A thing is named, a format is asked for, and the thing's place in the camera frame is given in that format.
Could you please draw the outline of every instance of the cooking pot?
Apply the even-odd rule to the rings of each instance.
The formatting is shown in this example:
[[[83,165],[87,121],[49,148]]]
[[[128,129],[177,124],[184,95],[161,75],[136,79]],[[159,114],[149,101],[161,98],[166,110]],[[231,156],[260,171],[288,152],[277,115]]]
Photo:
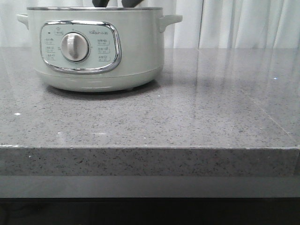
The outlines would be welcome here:
[[[159,7],[28,7],[34,69],[59,89],[100,92],[153,80],[164,64],[166,26],[181,15]]]

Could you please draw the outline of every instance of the granite countertop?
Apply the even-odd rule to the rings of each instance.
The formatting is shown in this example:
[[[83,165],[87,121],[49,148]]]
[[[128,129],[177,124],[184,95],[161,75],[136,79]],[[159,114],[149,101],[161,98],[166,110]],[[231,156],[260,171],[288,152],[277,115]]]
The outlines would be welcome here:
[[[0,177],[300,174],[300,51],[166,49],[154,81],[78,93],[0,48]]]

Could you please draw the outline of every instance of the pot handle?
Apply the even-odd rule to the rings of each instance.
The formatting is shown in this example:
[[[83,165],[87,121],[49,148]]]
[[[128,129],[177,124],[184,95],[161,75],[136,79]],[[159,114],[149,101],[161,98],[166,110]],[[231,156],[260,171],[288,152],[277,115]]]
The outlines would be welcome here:
[[[182,21],[182,15],[165,15],[158,18],[159,32],[164,32],[165,28],[173,23],[179,23]]]
[[[27,14],[18,14],[17,19],[18,19],[19,22],[24,23],[25,26],[27,27],[27,29],[29,30]]]

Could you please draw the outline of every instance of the white knob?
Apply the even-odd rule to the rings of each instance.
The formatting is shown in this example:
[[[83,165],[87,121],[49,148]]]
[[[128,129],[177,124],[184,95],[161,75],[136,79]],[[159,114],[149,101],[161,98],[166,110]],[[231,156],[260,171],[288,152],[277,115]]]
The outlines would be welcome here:
[[[60,50],[67,59],[81,61],[89,53],[89,44],[84,36],[78,33],[68,33],[61,40]]]

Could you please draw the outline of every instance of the curtain fold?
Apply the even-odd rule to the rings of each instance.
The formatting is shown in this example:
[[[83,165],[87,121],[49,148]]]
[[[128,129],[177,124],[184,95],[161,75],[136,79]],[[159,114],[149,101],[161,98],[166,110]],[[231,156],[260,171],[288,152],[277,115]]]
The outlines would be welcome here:
[[[16,20],[28,6],[92,7],[92,0],[1,0],[0,46],[30,46],[29,32]],[[109,7],[121,7],[110,0]],[[300,0],[144,0],[183,15],[167,27],[166,48],[299,48]]]

